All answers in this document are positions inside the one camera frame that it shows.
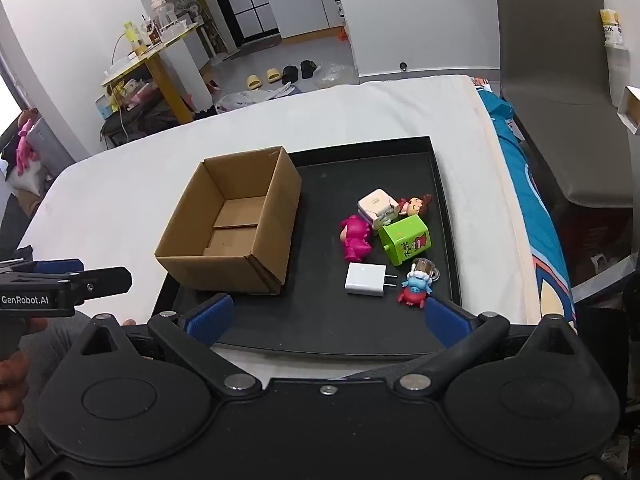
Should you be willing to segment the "person's left hand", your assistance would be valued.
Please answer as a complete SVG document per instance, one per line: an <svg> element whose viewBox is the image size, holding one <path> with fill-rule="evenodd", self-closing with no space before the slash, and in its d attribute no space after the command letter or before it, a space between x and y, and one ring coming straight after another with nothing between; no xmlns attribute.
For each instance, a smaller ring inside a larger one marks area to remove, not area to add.
<svg viewBox="0 0 640 480"><path fill-rule="evenodd" d="M87 315L32 318L12 356L1 361L1 425L17 425L89 323Z"/></svg>

